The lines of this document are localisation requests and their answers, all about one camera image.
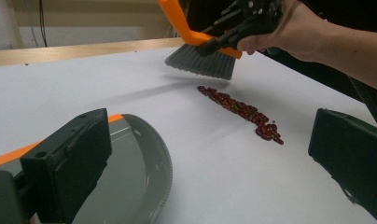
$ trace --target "table surface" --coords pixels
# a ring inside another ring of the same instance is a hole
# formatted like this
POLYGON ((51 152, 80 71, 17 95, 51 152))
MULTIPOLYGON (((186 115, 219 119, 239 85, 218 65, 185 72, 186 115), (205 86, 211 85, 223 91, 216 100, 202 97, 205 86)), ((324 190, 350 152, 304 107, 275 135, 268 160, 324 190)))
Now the table surface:
POLYGON ((231 81, 196 76, 165 65, 176 50, 168 47, 58 62, 50 61, 61 55, 0 58, 17 63, 0 66, 0 155, 105 107, 146 120, 169 148, 174 181, 156 223, 377 223, 307 152, 318 108, 374 125, 363 104, 261 54, 238 60, 231 81), (254 124, 201 95, 199 85, 257 107, 285 144, 259 138, 254 124))

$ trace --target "forearm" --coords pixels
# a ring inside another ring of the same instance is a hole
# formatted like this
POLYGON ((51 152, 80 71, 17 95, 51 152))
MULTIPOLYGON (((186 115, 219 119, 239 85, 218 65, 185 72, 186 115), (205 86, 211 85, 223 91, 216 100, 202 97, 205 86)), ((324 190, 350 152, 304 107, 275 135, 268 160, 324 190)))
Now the forearm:
POLYGON ((377 34, 327 24, 314 61, 344 72, 377 89, 377 34))

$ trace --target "orange plastic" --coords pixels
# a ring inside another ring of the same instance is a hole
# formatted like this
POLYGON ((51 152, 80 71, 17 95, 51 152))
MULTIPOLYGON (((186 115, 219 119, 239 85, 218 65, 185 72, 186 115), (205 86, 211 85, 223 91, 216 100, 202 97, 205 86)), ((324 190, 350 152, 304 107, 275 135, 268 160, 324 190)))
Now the orange plastic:
MULTIPOLYGON (((189 29, 185 14, 183 13, 183 10, 177 0, 158 0, 158 2, 168 21, 180 34, 185 43, 193 46, 200 46, 206 41, 214 38, 211 35, 195 32, 189 29)), ((242 52, 237 49, 225 48, 220 49, 219 52, 230 55, 236 59, 240 59, 242 57, 242 52)))
MULTIPOLYGON (((108 122, 112 123, 112 122, 117 121, 119 119, 123 119, 122 115, 121 114, 115 114, 115 115, 112 115, 108 118, 108 122)), ((33 143, 29 146, 16 149, 14 151, 8 152, 8 153, 0 156, 0 165, 7 163, 9 161, 14 161, 17 158, 23 156, 25 153, 27 153, 28 151, 32 150, 32 148, 37 146, 40 142, 33 143)))

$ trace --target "black cable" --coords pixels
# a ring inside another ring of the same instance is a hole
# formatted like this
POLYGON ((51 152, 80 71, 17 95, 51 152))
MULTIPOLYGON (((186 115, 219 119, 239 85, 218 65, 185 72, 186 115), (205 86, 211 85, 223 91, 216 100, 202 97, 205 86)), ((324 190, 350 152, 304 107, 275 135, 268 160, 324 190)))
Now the black cable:
POLYGON ((357 94, 360 96, 362 102, 369 109, 370 113, 372 114, 372 117, 375 119, 375 122, 377 123, 377 106, 371 100, 371 97, 369 93, 365 90, 363 83, 359 82, 358 80, 352 77, 348 76, 348 78, 349 80, 351 80, 352 85, 355 87, 355 90, 357 91, 357 94))
POLYGON ((43 12, 43 1, 39 0, 39 15, 40 15, 40 31, 43 37, 44 46, 47 47, 47 39, 46 39, 46 27, 44 25, 44 12, 43 12))

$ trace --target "human hand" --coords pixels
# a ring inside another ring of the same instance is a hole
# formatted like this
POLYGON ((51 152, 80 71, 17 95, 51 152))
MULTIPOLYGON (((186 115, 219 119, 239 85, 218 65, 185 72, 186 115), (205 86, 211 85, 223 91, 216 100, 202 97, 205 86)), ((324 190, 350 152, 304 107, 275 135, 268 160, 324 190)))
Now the human hand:
POLYGON ((328 23, 298 0, 281 0, 283 18, 277 29, 267 35, 251 35, 238 42, 237 48, 253 54, 269 47, 277 47, 306 62, 315 61, 323 46, 319 39, 328 31, 328 23))

